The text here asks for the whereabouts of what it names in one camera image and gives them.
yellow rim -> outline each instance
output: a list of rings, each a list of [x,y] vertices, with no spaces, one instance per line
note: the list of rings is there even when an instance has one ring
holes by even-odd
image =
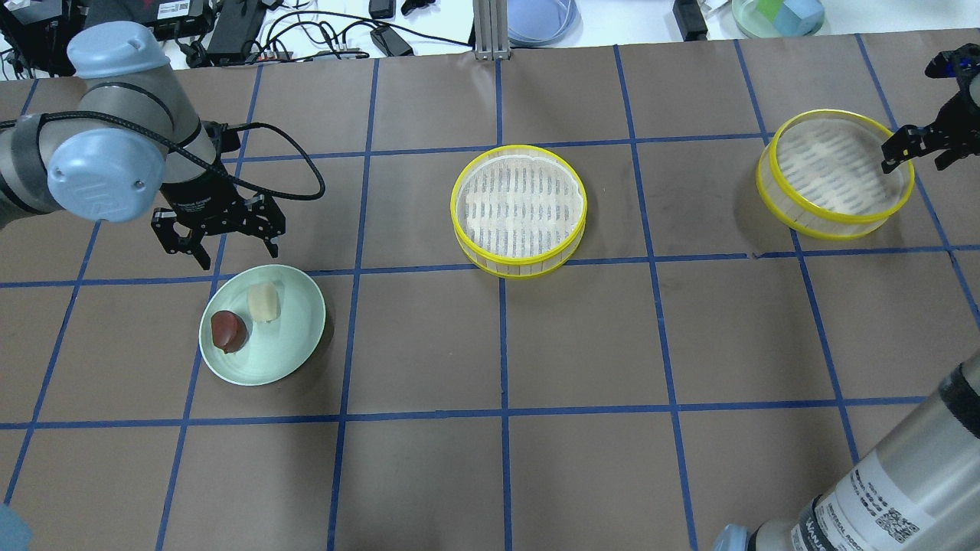
[[[468,235],[466,235],[466,232],[463,231],[463,225],[460,224],[459,217],[456,216],[456,200],[457,200],[457,197],[460,194],[460,187],[463,185],[463,179],[464,179],[464,177],[466,175],[469,174],[470,169],[472,169],[473,166],[475,166],[477,163],[479,163],[480,161],[483,161],[484,159],[486,159],[487,157],[493,155],[494,153],[499,153],[501,151],[514,150],[514,149],[531,149],[531,150],[534,150],[534,151],[538,151],[540,153],[543,153],[547,157],[550,157],[551,159],[554,159],[554,160],[558,161],[559,164],[561,164],[563,167],[565,167],[571,173],[571,175],[575,178],[575,182],[578,183],[578,191],[582,195],[582,216],[578,219],[578,222],[575,224],[575,228],[568,235],[568,237],[566,237],[565,239],[563,239],[562,242],[558,244],[558,246],[554,247],[550,251],[541,253],[541,254],[539,254],[537,256],[532,256],[532,257],[527,257],[527,258],[521,258],[521,259],[513,259],[513,258],[508,258],[508,257],[502,257],[500,255],[495,255],[495,254],[491,253],[490,251],[487,251],[483,247],[480,247],[475,242],[473,242],[473,240],[470,239]],[[479,254],[480,254],[480,256],[482,258],[484,258],[486,260],[491,260],[491,261],[496,262],[498,264],[504,264],[504,265],[507,265],[507,266],[527,266],[529,264],[537,264],[539,262],[544,262],[544,261],[546,261],[548,259],[551,259],[553,257],[556,257],[556,256],[562,254],[562,251],[565,249],[565,247],[567,247],[568,244],[571,243],[571,241],[574,240],[575,237],[585,227],[585,215],[588,212],[588,207],[589,207],[588,196],[585,194],[585,184],[582,183],[582,178],[578,177],[578,173],[575,171],[575,169],[573,169],[568,163],[566,163],[563,158],[561,158],[558,155],[555,155],[554,153],[552,153],[551,151],[548,151],[547,149],[543,149],[541,147],[535,147],[533,145],[519,145],[519,144],[503,145],[501,147],[495,147],[495,148],[491,149],[490,151],[487,151],[485,153],[480,154],[477,158],[475,158],[472,161],[470,161],[469,164],[466,165],[466,168],[464,168],[463,171],[460,173],[459,177],[456,178],[456,183],[453,185],[453,193],[452,193],[452,195],[450,195],[450,198],[449,198],[449,214],[453,218],[453,230],[456,232],[457,239],[459,239],[460,241],[462,241],[467,247],[469,247],[469,248],[471,248],[471,249],[473,249],[475,251],[479,251]]]
[[[581,244],[582,244],[582,241],[581,240],[579,240],[577,243],[575,243],[575,246],[572,247],[571,253],[568,254],[568,257],[565,258],[564,260],[562,260],[557,265],[550,267],[548,270],[544,270],[544,271],[538,272],[537,274],[528,274],[528,275],[511,275],[511,274],[503,274],[501,272],[494,272],[493,270],[490,270],[486,266],[483,266],[482,264],[480,264],[479,261],[477,261],[476,259],[474,259],[469,254],[469,251],[467,251],[464,247],[460,247],[460,249],[463,251],[463,254],[465,254],[466,257],[469,258],[469,261],[470,262],[472,262],[477,268],[480,268],[482,271],[486,272],[487,274],[490,274],[491,276],[503,277],[504,279],[534,279],[536,277],[545,276],[547,274],[550,274],[551,272],[554,272],[558,268],[561,268],[562,266],[564,266],[564,263],[566,263],[569,260],[571,260],[571,257],[575,254],[575,251],[578,250],[578,246],[581,245]]]
[[[783,193],[789,196],[789,198],[792,199],[794,203],[802,207],[804,210],[824,220],[829,220],[831,222],[838,222],[841,224],[870,224],[872,222],[879,222],[885,220],[888,217],[895,214],[906,203],[908,197],[912,193],[912,189],[915,187],[915,168],[912,166],[911,162],[906,163],[906,165],[903,167],[904,170],[908,171],[908,184],[906,185],[905,191],[903,191],[902,193],[902,198],[899,199],[899,202],[896,203],[892,208],[888,209],[887,211],[882,211],[880,213],[876,213],[873,215],[848,215],[842,213],[835,213],[833,211],[828,211],[823,207],[819,207],[811,203],[803,195],[800,195],[800,193],[796,189],[794,189],[792,185],[790,185],[790,182],[783,175],[782,171],[779,170],[779,163],[776,160],[776,150],[779,147],[779,138],[783,135],[783,132],[785,132],[791,126],[801,123],[802,121],[805,121],[807,119],[815,119],[826,115],[833,115],[837,119],[845,119],[845,120],[850,119],[853,121],[864,123],[866,125],[870,125],[874,129],[881,132],[881,135],[885,139],[888,139],[889,137],[892,136],[892,132],[889,129],[882,126],[875,120],[869,119],[864,115],[858,115],[857,113],[852,113],[850,111],[841,111],[838,109],[816,109],[813,111],[800,113],[796,117],[784,123],[783,126],[780,126],[779,129],[776,130],[776,134],[772,136],[772,143],[769,144],[768,147],[769,170],[772,172],[772,177],[776,180],[776,184],[779,186],[780,189],[783,190]]]
[[[765,190],[765,186],[762,185],[762,157],[759,158],[759,162],[756,164],[756,189],[759,190],[759,197],[762,198],[762,203],[765,203],[765,207],[769,209],[779,222],[795,229],[799,233],[804,235],[809,235],[810,237],[815,237],[817,239],[827,239],[830,241],[850,241],[852,239],[857,239],[859,237],[864,237],[869,233],[873,232],[878,228],[878,226],[869,229],[868,231],[862,231],[861,233],[848,233],[847,235],[841,235],[839,233],[825,233],[823,231],[817,231],[816,229],[811,229],[805,225],[790,220],[782,211],[776,207],[776,204],[769,197],[769,193]]]

gray robot arm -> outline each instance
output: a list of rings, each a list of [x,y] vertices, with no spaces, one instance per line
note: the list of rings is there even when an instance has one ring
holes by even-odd
[[[151,228],[166,252],[193,255],[206,270],[211,259],[203,237],[238,231],[261,238],[278,256],[285,217],[273,197],[313,200],[324,192],[322,176],[292,138],[270,125],[202,122],[143,25],[86,29],[68,54],[87,86],[78,110],[0,124],[0,228],[60,209],[91,221],[126,222],[147,212],[159,190],[171,208],[155,209]],[[274,192],[227,173],[221,153],[238,148],[238,130],[256,126],[297,148],[319,192]],[[236,183],[258,192],[243,198]]]

qr code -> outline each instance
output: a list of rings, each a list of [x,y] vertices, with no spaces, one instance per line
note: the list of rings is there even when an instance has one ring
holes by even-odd
[[[899,543],[905,543],[919,531],[918,526],[903,517],[902,513],[896,511],[894,507],[882,513],[874,522]]]
[[[190,9],[190,2],[171,2],[169,4],[161,4],[159,12],[161,14],[169,14],[171,12],[186,12]]]

blue tape grid line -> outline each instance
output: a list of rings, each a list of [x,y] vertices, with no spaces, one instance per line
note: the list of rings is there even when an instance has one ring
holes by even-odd
[[[980,251],[980,245],[952,245],[949,248],[942,245],[919,246],[919,247],[883,247],[880,249],[830,249],[830,250],[803,250],[800,254],[809,257],[826,256],[863,256],[863,255],[890,255],[890,254],[916,254],[916,253],[942,253],[948,250],[954,251]],[[774,258],[796,258],[796,251],[774,251],[762,254],[753,254],[751,257],[746,253],[716,253],[716,254],[695,254],[695,255],[663,255],[655,260],[658,264],[672,262],[708,262],[726,260],[748,260],[753,259],[774,259]],[[614,257],[614,258],[572,258],[566,266],[596,266],[611,264],[643,264],[649,262],[647,257]],[[362,268],[361,274],[412,274],[419,272],[454,272],[460,270],[477,270],[473,264],[436,264],[429,266],[392,266],[383,268]],[[353,269],[338,270],[306,270],[305,273],[310,277],[323,276],[352,276]],[[219,281],[225,281],[237,276],[237,272],[221,273],[218,275]],[[162,285],[162,284],[181,284],[199,283],[211,281],[211,275],[188,275],[175,277],[133,277],[120,279],[83,279],[74,281],[71,279],[52,279],[41,281],[0,281],[0,289],[3,288],[30,288],[30,287],[72,287],[76,283],[81,286],[99,285]]]
[[[30,90],[27,92],[27,97],[24,100],[24,106],[21,107],[21,117],[27,114],[27,108],[30,106],[30,100],[34,99],[34,91],[37,90],[37,83],[40,79],[35,78],[34,82],[30,84]]]
[[[351,290],[351,311],[347,321],[347,351],[344,357],[344,380],[340,392],[340,415],[337,424],[337,447],[333,458],[333,487],[330,493],[330,512],[326,549],[333,551],[336,544],[337,510],[340,505],[341,468],[344,461],[344,441],[347,436],[347,405],[351,390],[351,363],[354,359],[354,331],[357,327],[358,296],[361,290],[361,262],[365,248],[365,219],[368,215],[368,178],[370,176],[371,142],[374,136],[374,107],[377,102],[378,60],[374,60],[370,84],[370,104],[367,110],[367,139],[365,143],[365,167],[361,181],[361,211],[358,219],[358,245],[354,260],[354,283]]]
[[[262,83],[262,66],[258,66],[255,71],[255,82],[252,85],[252,98],[249,101],[248,115],[246,123],[250,123],[255,116],[255,104],[259,99],[259,88]],[[238,158],[235,161],[236,177],[241,175],[242,159],[245,157],[245,148],[248,147],[249,130],[242,135],[241,147],[238,149]],[[218,245],[218,253],[215,256],[215,267],[211,276],[211,289],[208,296],[213,297],[218,291],[218,282],[221,276],[221,261],[224,258],[224,245],[227,241],[227,234],[222,234]],[[156,551],[163,551],[164,541],[167,537],[167,525],[171,517],[171,506],[173,504],[173,493],[176,490],[177,476],[180,473],[180,460],[183,457],[184,443],[187,438],[187,429],[190,426],[191,408],[194,403],[194,391],[197,389],[197,377],[201,371],[201,351],[194,353],[194,364],[191,367],[190,380],[187,383],[187,397],[184,400],[183,416],[180,419],[180,432],[177,434],[177,444],[173,452],[173,463],[171,465],[171,476],[167,483],[167,494],[164,498],[164,510],[160,516],[160,528],[157,530]]]
[[[494,62],[497,89],[497,146],[504,145],[504,83],[501,60]],[[514,551],[514,525],[511,522],[511,398],[507,357],[507,281],[498,279],[497,301],[500,305],[500,433],[504,502],[504,551]]]
[[[687,536],[691,549],[698,551],[698,534],[695,530],[694,508],[691,503],[691,488],[688,482],[687,461],[684,457],[684,436],[681,431],[680,413],[677,407],[677,393],[674,390],[673,370],[670,365],[670,351],[667,345],[666,325],[663,320],[663,303],[661,286],[657,275],[657,255],[654,251],[654,241],[650,234],[650,221],[647,217],[647,199],[643,190],[643,175],[640,171],[640,155],[637,150],[636,130],[633,124],[633,110],[629,102],[629,89],[626,86],[626,74],[619,55],[619,46],[612,47],[615,56],[616,72],[619,74],[619,87],[622,91],[622,103],[626,110],[626,124],[629,129],[630,151],[633,156],[633,177],[636,179],[636,195],[640,207],[640,220],[643,223],[643,238],[647,246],[647,259],[650,266],[650,283],[654,293],[654,305],[657,310],[657,329],[660,334],[661,356],[663,359],[663,376],[667,386],[667,401],[669,402],[670,422],[673,427],[674,450],[677,453],[677,473],[680,478],[681,497],[684,502],[684,518],[687,521]]]
[[[504,551],[514,550],[514,529],[511,523],[511,399],[507,375],[507,281],[498,280],[500,301],[500,427],[501,464],[504,483]]]
[[[504,82],[501,60],[494,61],[494,88],[497,93],[497,147],[504,145]]]
[[[864,58],[864,64],[867,66],[867,71],[871,75],[871,81],[874,83],[875,90],[878,92],[878,97],[881,99],[881,105],[885,108],[885,114],[888,116],[888,123],[892,127],[892,131],[899,129],[899,124],[895,119],[895,113],[892,111],[892,106],[888,103],[888,97],[885,95],[885,89],[881,87],[881,81],[878,79],[878,73],[874,70],[874,65],[871,63],[871,57],[867,54],[867,48],[864,47],[864,39],[861,38],[860,34],[855,34],[855,40],[857,41],[857,47],[860,49],[860,55]],[[963,270],[959,266],[959,259],[956,258],[956,250],[962,250],[958,247],[953,247],[950,245],[950,240],[946,235],[946,230],[943,229],[943,224],[939,220],[939,216],[936,214],[936,209],[932,205],[932,201],[929,199],[929,193],[926,191],[925,184],[922,183],[922,179],[916,175],[915,176],[916,187],[918,187],[919,195],[922,196],[922,202],[925,203],[926,210],[929,211],[929,217],[932,218],[932,224],[936,228],[936,232],[939,233],[939,238],[943,242],[943,250],[950,256],[950,264],[953,266],[953,272],[956,275],[956,279],[959,281],[959,287],[963,291],[963,296],[966,298],[967,304],[970,307],[970,314],[973,315],[973,321],[980,327],[980,309],[977,308],[976,299],[973,297],[973,292],[970,290],[969,284],[966,282],[966,277],[963,275]]]
[[[752,85],[752,76],[749,73],[749,66],[746,64],[745,55],[742,53],[742,45],[738,40],[734,40],[732,44],[735,47],[735,54],[738,56],[739,66],[742,68],[742,77],[745,79],[746,89],[749,91],[749,99],[752,101],[752,108],[756,112],[756,121],[759,123],[759,133],[762,134],[762,141],[768,145],[769,133],[765,128],[765,120],[762,118],[762,110],[759,105],[759,99],[756,96],[756,90]],[[851,429],[851,418],[848,415],[848,408],[844,402],[844,393],[841,390],[840,380],[837,378],[837,368],[834,365],[834,358],[830,352],[830,342],[827,340],[827,332],[823,326],[823,317],[820,316],[820,307],[816,301],[816,293],[813,290],[813,282],[809,277],[807,255],[804,253],[803,247],[800,246],[800,237],[797,235],[794,229],[790,229],[790,236],[793,238],[793,256],[796,257],[797,262],[800,265],[800,275],[803,278],[803,284],[807,290],[807,299],[809,300],[810,312],[813,315],[813,322],[816,324],[816,334],[820,339],[820,348],[823,351],[823,360],[827,366],[827,375],[830,377],[830,386],[834,390],[834,399],[837,405],[837,411],[841,416],[841,425],[844,427],[844,436],[848,442],[848,450],[851,452],[851,460],[854,463],[857,463],[860,459],[860,454],[857,451],[858,444],[855,442],[854,432]]]
[[[65,309],[65,316],[62,318],[61,328],[58,329],[58,337],[55,339],[54,348],[51,351],[51,358],[48,360],[47,370],[44,372],[44,379],[41,381],[41,389],[37,393],[37,400],[34,402],[34,410],[30,416],[30,423],[26,426],[27,432],[24,434],[24,442],[21,444],[21,451],[17,456],[17,463],[14,465],[14,472],[10,476],[10,481],[7,484],[7,491],[4,494],[3,502],[10,505],[11,499],[14,497],[14,489],[17,487],[17,480],[21,477],[21,469],[24,468],[24,459],[27,456],[27,448],[30,446],[30,441],[33,439],[34,431],[37,429],[37,420],[41,415],[41,408],[44,406],[44,398],[48,393],[48,386],[51,384],[51,377],[55,372],[55,365],[58,364],[58,354],[61,352],[62,343],[65,341],[65,331],[68,329],[69,321],[72,319],[72,312],[74,311],[75,301],[78,298],[78,291],[81,289],[79,284],[83,277],[85,277],[85,270],[88,268],[88,260],[92,256],[92,248],[95,246],[95,239],[99,235],[99,227],[101,223],[95,223],[92,226],[92,233],[88,238],[88,246],[85,247],[85,254],[81,259],[81,266],[78,267],[78,277],[75,279],[75,285],[72,288],[72,298],[68,302],[68,307]]]
[[[844,403],[849,408],[867,406],[897,406],[916,405],[925,400],[925,396],[885,396],[879,398],[845,398]],[[772,400],[764,402],[704,402],[684,403],[671,406],[670,404],[622,404],[612,406],[566,406],[542,408],[508,408],[507,417],[549,417],[569,415],[611,415],[611,414],[644,414],[670,413],[674,408],[679,412],[727,412],[746,410],[794,410],[812,408],[833,408],[837,400]],[[436,410],[414,412],[385,412],[348,414],[347,423],[377,423],[387,421],[409,420],[443,420],[443,419],[477,419],[503,417],[503,409],[489,410]],[[264,417],[225,417],[225,418],[191,418],[186,421],[188,426],[247,426],[247,425],[296,425],[305,423],[338,423],[337,414],[298,415],[298,416],[264,416]],[[36,430],[52,428],[121,428],[121,427],[152,427],[152,426],[181,426],[184,419],[122,419],[105,421],[41,421],[34,424]],[[0,423],[0,430],[24,430],[31,426],[26,423]]]

power adapter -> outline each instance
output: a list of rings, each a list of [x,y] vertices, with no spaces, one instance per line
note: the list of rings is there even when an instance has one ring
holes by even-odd
[[[404,38],[395,32],[395,29],[382,25],[372,29],[370,32],[371,42],[388,57],[413,56],[415,51]]]
[[[708,26],[698,0],[675,0],[673,13],[685,42],[708,39]]]
[[[390,20],[395,17],[395,0],[370,0],[367,12],[373,20]]]
[[[215,65],[245,61],[248,54],[243,50],[259,35],[266,10],[260,0],[224,2],[208,44],[208,60]]]

